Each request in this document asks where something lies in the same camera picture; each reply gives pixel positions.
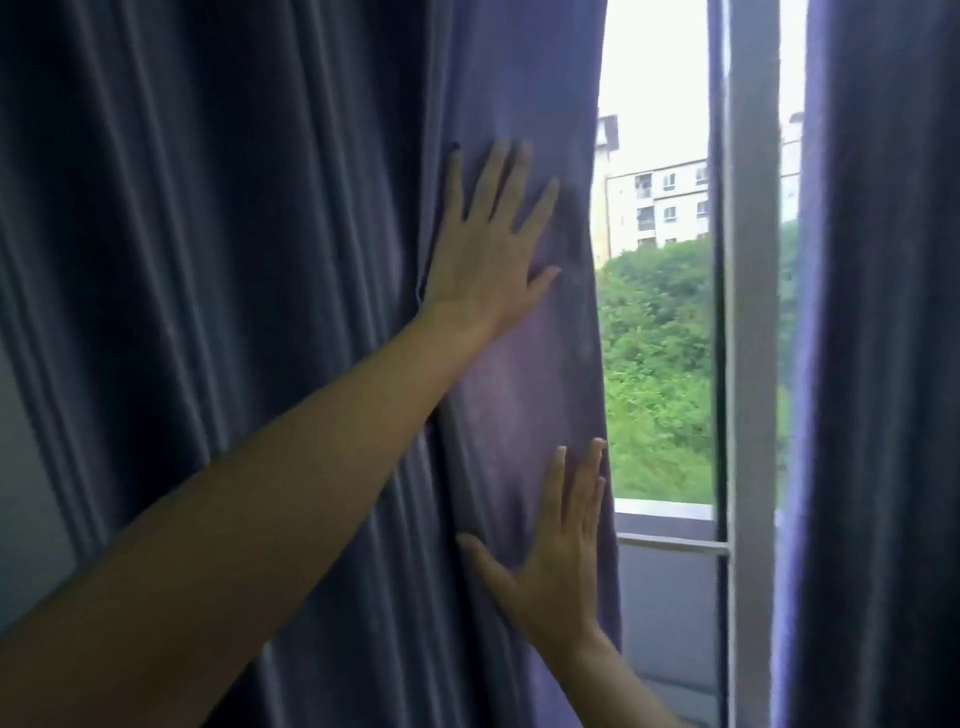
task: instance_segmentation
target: curtain fold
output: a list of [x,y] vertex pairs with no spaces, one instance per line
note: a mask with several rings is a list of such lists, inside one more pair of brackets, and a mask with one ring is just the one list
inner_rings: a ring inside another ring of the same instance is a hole
[[958,714],[960,7],[811,0],[774,724]]
[[[78,554],[417,310],[445,155],[534,141],[564,268],[417,438],[211,725],[563,726],[452,536],[517,561],[552,448],[602,435],[593,0],[0,11],[0,317]],[[612,501],[601,612],[619,641]]]

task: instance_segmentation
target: building window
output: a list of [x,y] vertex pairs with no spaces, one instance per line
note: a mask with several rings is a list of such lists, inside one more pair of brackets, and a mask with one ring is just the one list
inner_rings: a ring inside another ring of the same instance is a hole
[[653,197],[654,181],[651,175],[637,175],[634,177],[634,188],[638,200],[648,200]]
[[656,225],[654,221],[654,209],[652,207],[641,207],[636,211],[636,229],[640,231],[651,231]]

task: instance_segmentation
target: purple curtain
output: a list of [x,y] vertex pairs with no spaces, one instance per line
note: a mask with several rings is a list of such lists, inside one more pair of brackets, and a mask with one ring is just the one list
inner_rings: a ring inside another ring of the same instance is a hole
[[[540,310],[464,378],[343,558],[211,717],[576,718],[466,576],[517,561],[552,449],[603,435],[588,191],[597,0],[91,0],[0,10],[0,315],[78,554],[415,313],[444,157],[564,182]],[[601,612],[619,641],[612,502]]]
[[811,0],[774,724],[952,724],[960,5]]

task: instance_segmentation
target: forearm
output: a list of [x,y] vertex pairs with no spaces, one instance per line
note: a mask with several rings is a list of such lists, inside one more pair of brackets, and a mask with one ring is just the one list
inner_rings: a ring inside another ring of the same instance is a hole
[[337,559],[482,348],[460,323],[424,314],[134,522],[0,643],[0,722],[40,706],[50,725],[199,722]]
[[599,628],[578,648],[546,662],[584,728],[684,726],[634,675]]

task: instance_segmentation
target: glass pane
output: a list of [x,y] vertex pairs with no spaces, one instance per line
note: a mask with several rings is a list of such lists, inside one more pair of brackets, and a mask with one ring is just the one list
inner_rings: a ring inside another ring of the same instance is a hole
[[780,0],[780,325],[778,330],[777,491],[786,489],[790,455],[800,160],[804,134],[806,2]]
[[710,520],[707,25],[706,0],[609,0],[590,233],[617,508]]
[[[712,524],[705,530],[710,534]],[[703,554],[620,547],[624,657],[693,725],[720,724],[717,566]]]

